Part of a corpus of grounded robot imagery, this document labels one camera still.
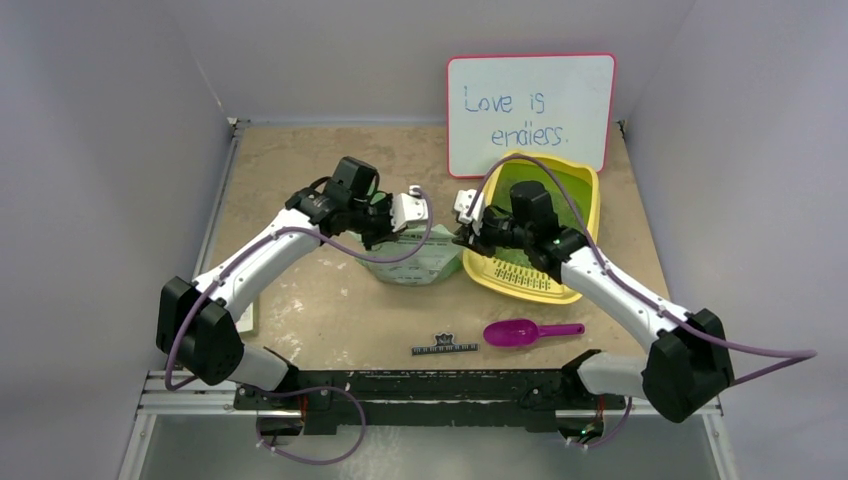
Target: black ruler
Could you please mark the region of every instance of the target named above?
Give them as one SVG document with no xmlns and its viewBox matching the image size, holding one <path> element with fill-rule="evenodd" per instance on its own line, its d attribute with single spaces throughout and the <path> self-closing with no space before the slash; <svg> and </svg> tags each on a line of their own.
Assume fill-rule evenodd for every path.
<svg viewBox="0 0 848 480">
<path fill-rule="evenodd" d="M 434 355 L 439 353 L 476 352 L 480 349 L 477 343 L 453 343 L 452 333 L 434 335 L 435 345 L 427 347 L 412 347 L 412 355 Z"/>
</svg>

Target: magenta plastic scoop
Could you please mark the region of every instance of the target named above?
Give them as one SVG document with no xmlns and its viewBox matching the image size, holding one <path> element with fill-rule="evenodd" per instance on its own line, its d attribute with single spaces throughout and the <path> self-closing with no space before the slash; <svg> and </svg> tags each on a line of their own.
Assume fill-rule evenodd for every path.
<svg viewBox="0 0 848 480">
<path fill-rule="evenodd" d="M 526 347 L 542 337 L 581 335 L 585 331 L 582 323 L 536 325 L 528 318 L 513 318 L 489 324 L 483 330 L 483 338 L 496 347 Z"/>
</svg>

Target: yellow plastic container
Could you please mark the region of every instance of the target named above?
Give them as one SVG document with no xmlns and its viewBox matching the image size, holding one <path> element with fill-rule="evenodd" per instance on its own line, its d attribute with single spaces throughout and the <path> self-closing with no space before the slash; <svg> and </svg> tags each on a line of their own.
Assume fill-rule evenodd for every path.
<svg viewBox="0 0 848 480">
<path fill-rule="evenodd" d="M 601 211 L 597 172 L 586 165 L 548 154 L 511 151 L 504 157 L 515 153 L 535 157 L 557 174 L 577 204 L 592 238 L 597 239 Z M 526 160 L 511 160 L 495 170 L 483 189 L 486 205 L 497 205 L 511 211 L 509 189 L 515 183 L 525 180 L 538 180 L 551 192 L 560 225 L 580 229 L 556 184 L 544 170 Z M 582 296 L 532 268 L 527 256 L 518 250 L 499 249 L 494 257 L 488 258 L 466 249 L 462 254 L 462 264 L 475 282 L 512 297 L 565 305 L 576 302 Z"/>
</svg>

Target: purple cable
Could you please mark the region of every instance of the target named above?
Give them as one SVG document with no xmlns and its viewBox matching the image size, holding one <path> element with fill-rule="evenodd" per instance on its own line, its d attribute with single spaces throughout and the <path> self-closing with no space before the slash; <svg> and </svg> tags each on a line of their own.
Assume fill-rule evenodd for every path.
<svg viewBox="0 0 848 480">
<path fill-rule="evenodd" d="M 300 457 L 300 456 L 295 455 L 293 453 L 289 453 L 289 452 L 286 452 L 284 450 L 280 450 L 279 448 L 275 447 L 274 445 L 271 445 L 270 443 L 266 442 L 264 438 L 262 438 L 262 431 L 259 428 L 259 421 L 261 419 L 256 419 L 256 438 L 259 440 L 259 444 L 257 446 L 265 447 L 268 451 L 270 451 L 272 453 L 276 453 L 277 455 L 286 457 L 286 458 L 288 458 L 290 460 L 294 460 L 296 462 L 305 463 L 307 465 L 330 465 L 330 464 L 333 464 L 333 463 L 341 462 L 342 460 L 353 455 L 353 452 L 355 452 L 356 449 L 359 448 L 359 445 L 362 444 L 362 440 L 365 439 L 365 410 L 362 408 L 362 404 L 360 404 L 359 401 L 353 395 L 351 395 L 350 392 L 348 392 L 344 389 L 338 388 L 338 387 L 331 387 L 331 386 L 309 387 L 309 388 L 304 388 L 303 390 L 298 390 L 298 391 L 295 391 L 295 392 L 285 392 L 285 393 L 266 392 L 265 390 L 257 389 L 257 391 L 259 391 L 261 394 L 263 394 L 267 397 L 276 397 L 276 398 L 294 397 L 294 396 L 297 396 L 297 395 L 303 395 L 305 393 L 317 392 L 319 390 L 332 390 L 334 392 L 341 393 L 342 395 L 349 398 L 350 401 L 353 402 L 353 405 L 356 407 L 356 410 L 359 411 L 359 419 L 362 422 L 362 428 L 359 429 L 359 437 L 357 437 L 356 442 L 353 444 L 352 447 L 350 447 L 350 449 L 348 449 L 348 451 L 339 455 L 338 457 L 330 458 L 328 460 L 315 460 L 315 459 L 312 459 L 312 458 Z"/>
<path fill-rule="evenodd" d="M 627 406 L 624 408 L 624 415 L 621 416 L 621 420 L 618 421 L 615 428 L 610 431 L 610 433 L 606 434 L 595 443 L 585 444 L 587 449 L 598 448 L 603 446 L 606 443 L 609 443 L 610 440 L 615 438 L 618 435 L 618 432 L 621 431 L 621 428 L 624 427 L 624 424 L 627 422 L 627 419 L 630 418 L 630 411 L 633 410 L 633 397 L 627 397 Z"/>
<path fill-rule="evenodd" d="M 414 247 L 412 247 L 411 250 L 409 250 L 408 252 L 403 253 L 401 255 L 397 255 L 395 257 L 379 258 L 379 257 L 370 256 L 370 255 L 365 255 L 365 254 L 357 252 L 356 250 L 350 249 L 350 248 L 342 245 L 341 243 L 333 240 L 332 238 L 327 237 L 326 235 L 321 234 L 320 232 L 315 232 L 313 230 L 309 230 L 307 228 L 301 228 L 301 227 L 283 227 L 283 228 L 280 228 L 279 230 L 276 230 L 274 233 L 268 234 L 268 236 L 266 236 L 266 237 L 262 237 L 261 239 L 257 240 L 256 243 L 253 243 L 252 245 L 245 248 L 244 251 L 241 254 L 236 256 L 236 258 L 234 258 L 233 261 L 230 262 L 230 264 L 227 265 L 226 268 L 224 268 L 221 271 L 221 273 L 218 275 L 218 278 L 216 279 L 217 281 L 212 282 L 212 284 L 210 284 L 209 287 L 207 287 L 206 290 L 204 290 L 200 294 L 200 297 L 198 297 L 197 301 L 195 301 L 194 304 L 191 306 L 191 309 L 189 310 L 188 314 L 186 315 L 186 318 L 183 320 L 183 323 L 180 325 L 180 328 L 177 331 L 177 334 L 174 336 L 174 342 L 171 345 L 171 349 L 168 352 L 168 361 L 165 365 L 165 388 L 167 390 L 173 392 L 173 391 L 179 390 L 180 388 L 182 388 L 185 385 L 193 382 L 194 380 L 197 380 L 197 376 L 192 375 L 191 377 L 183 380 L 182 382 L 180 382 L 176 385 L 173 384 L 174 367 L 177 364 L 177 351 L 179 350 L 179 346 L 182 343 L 183 338 L 185 337 L 185 334 L 188 331 L 189 326 L 191 325 L 191 322 L 194 320 L 194 317 L 197 315 L 197 312 L 200 310 L 200 306 L 203 305 L 203 303 L 206 301 L 206 299 L 208 299 L 212 295 L 212 292 L 214 292 L 216 288 L 218 288 L 221 285 L 224 285 L 226 278 L 229 277 L 230 273 L 232 273 L 232 271 L 235 270 L 236 267 L 238 267 L 242 262 L 244 262 L 245 259 L 247 259 L 251 255 L 253 255 L 257 250 L 259 250 L 260 248 L 265 246 L 267 243 L 276 240 L 277 238 L 279 238 L 282 235 L 288 235 L 288 234 L 292 234 L 292 233 L 302 233 L 304 235 L 309 235 L 311 237 L 315 237 L 316 239 L 338 249 L 341 252 L 347 253 L 348 255 L 351 255 L 351 256 L 358 258 L 360 260 L 364 260 L 366 262 L 372 262 L 372 263 L 397 263 L 397 262 L 402 262 L 402 261 L 412 257 L 416 253 L 418 253 L 418 251 L 421 250 L 422 247 L 424 247 L 424 244 L 427 242 L 427 240 L 430 239 L 430 233 L 433 230 L 433 204 L 430 201 L 429 195 L 427 195 L 427 193 L 424 192 L 424 190 L 422 190 L 420 188 L 416 188 L 413 193 L 417 193 L 418 195 L 421 196 L 421 198 L 424 199 L 424 204 L 427 207 L 427 226 L 426 226 L 426 229 L 424 231 L 424 235 L 421 236 L 421 240 L 419 240 L 418 243 Z M 335 387 L 320 387 L 318 389 L 319 390 L 334 390 L 334 391 L 340 390 L 340 389 L 337 389 Z M 274 393 L 273 395 L 275 395 L 275 396 L 282 395 L 283 397 L 286 397 L 286 396 L 292 396 L 292 395 L 299 395 L 299 394 L 302 394 L 306 391 L 312 391 L 312 389 L 299 390 L 299 391 L 296 391 L 296 392 L 287 392 L 285 394 Z M 332 460 L 327 460 L 327 461 L 311 460 L 311 459 L 301 458 L 301 457 L 298 457 L 296 455 L 288 454 L 288 453 L 285 453 L 281 450 L 276 450 L 276 449 L 274 449 L 273 451 L 276 452 L 276 453 L 279 453 L 279 454 L 281 454 L 281 455 L 283 455 L 287 458 L 290 458 L 292 460 L 301 461 L 303 463 L 307 463 L 307 464 L 310 464 L 310 465 L 327 465 L 328 463 L 334 463 L 334 462 L 344 460 L 345 458 L 352 455 L 353 452 L 357 448 L 359 448 L 359 444 L 362 443 L 362 438 L 364 438 L 364 436 L 365 436 L 365 429 L 366 429 L 365 412 L 364 412 L 364 410 L 362 410 L 362 405 L 359 404 L 359 402 L 356 400 L 356 398 L 353 397 L 353 395 L 351 395 L 350 393 L 348 393 L 344 390 L 341 390 L 341 392 L 353 401 L 354 405 L 359 410 L 360 416 L 362 418 L 362 433 L 360 434 L 359 440 L 356 442 L 356 444 L 353 446 L 353 448 L 351 448 L 350 451 L 348 451 L 347 453 L 345 453 L 344 455 L 342 455 L 340 457 L 337 457 L 337 458 L 332 459 Z"/>
<path fill-rule="evenodd" d="M 547 165 L 542 163 L 539 159 L 531 157 L 529 155 L 523 155 L 523 154 L 520 154 L 520 153 L 516 153 L 516 154 L 513 154 L 513 155 L 509 155 L 507 157 L 504 157 L 501 160 L 499 160 L 497 163 L 495 163 L 492 166 L 492 168 L 489 169 L 488 172 L 486 172 L 486 175 L 483 176 L 483 179 L 480 181 L 480 186 L 477 188 L 477 193 L 474 195 L 474 198 L 471 200 L 471 206 L 468 208 L 468 214 L 470 215 L 471 212 L 474 210 L 474 205 L 477 204 L 477 200 L 479 199 L 480 194 L 483 191 L 483 188 L 486 186 L 486 182 L 489 180 L 489 177 L 492 176 L 492 174 L 495 172 L 495 170 L 499 166 L 503 165 L 504 163 L 506 163 L 510 160 L 526 160 L 528 162 L 534 163 L 539 168 L 544 170 L 545 173 L 548 174 L 549 177 L 551 177 L 551 180 L 553 180 L 553 182 L 556 184 L 556 186 L 559 188 L 560 192 L 562 193 L 562 196 L 565 197 L 565 201 L 568 202 L 569 208 L 571 208 L 571 211 L 574 212 L 574 216 L 575 216 L 575 218 L 577 218 L 577 223 L 580 225 L 580 229 L 583 231 L 583 235 L 586 236 L 586 240 L 589 244 L 589 248 L 592 249 L 592 252 L 595 254 L 595 258 L 598 259 L 598 264 L 599 265 L 606 265 L 606 263 L 604 262 L 604 258 L 601 255 L 601 251 L 598 249 L 597 244 L 595 244 L 595 240 L 592 238 L 592 235 L 589 233 L 589 229 L 586 228 L 586 223 L 583 221 L 583 217 L 580 215 L 580 211 L 577 209 L 577 206 L 574 203 L 574 199 L 571 198 L 571 195 L 569 195 L 568 190 L 562 184 L 560 179 L 554 174 L 554 172 L 551 171 L 550 168 L 548 168 Z M 701 340 L 705 340 L 707 342 L 713 343 L 715 345 L 718 345 L 718 346 L 721 346 L 721 347 L 724 347 L 724 348 L 727 348 L 727 349 L 730 349 L 730 350 L 736 350 L 736 351 L 739 351 L 739 352 L 750 353 L 752 355 L 759 355 L 761 357 L 786 358 L 786 359 L 788 359 L 788 360 L 785 360 L 785 361 L 782 361 L 782 362 L 778 362 L 778 363 L 776 363 L 776 364 L 774 364 L 770 367 L 766 367 L 766 368 L 763 368 L 761 370 L 757 370 L 755 372 L 749 373 L 748 375 L 745 375 L 743 377 L 737 378 L 736 381 L 733 382 L 732 386 L 741 385 L 741 384 L 743 384 L 745 382 L 749 382 L 749 381 L 751 381 L 755 378 L 758 378 L 758 377 L 761 377 L 761 376 L 766 375 L 768 373 L 780 370 L 782 368 L 786 368 L 790 365 L 794 365 L 796 363 L 803 362 L 804 360 L 809 360 L 809 359 L 815 357 L 816 355 L 818 355 L 818 352 L 816 352 L 815 350 L 772 350 L 772 349 L 767 349 L 767 348 L 757 348 L 757 347 L 750 347 L 750 346 L 747 346 L 747 345 L 742 345 L 742 344 L 735 343 L 735 342 L 729 342 L 727 340 L 723 340 L 721 338 L 714 337 L 712 335 L 708 335 L 708 334 L 703 333 L 699 330 L 696 330 L 694 327 L 687 324 L 683 319 L 678 318 L 676 315 L 672 314 L 668 310 L 662 309 L 659 304 L 657 304 L 656 302 L 654 302 L 650 298 L 646 297 L 645 295 L 643 295 L 641 292 L 639 292 L 635 288 L 628 285 L 627 282 L 625 282 L 624 280 L 621 279 L 621 277 L 616 275 L 616 273 L 611 268 L 607 267 L 605 270 L 606 270 L 607 275 L 609 275 L 609 277 L 616 284 L 618 284 L 618 286 L 623 288 L 625 291 L 627 291 L 628 293 L 630 293 L 634 297 L 638 298 L 642 303 L 644 303 L 645 305 L 647 305 L 651 309 L 655 310 L 660 316 L 671 319 L 671 321 L 673 321 L 675 324 L 677 324 L 680 328 L 686 330 L 686 332 L 700 338 Z"/>
</svg>

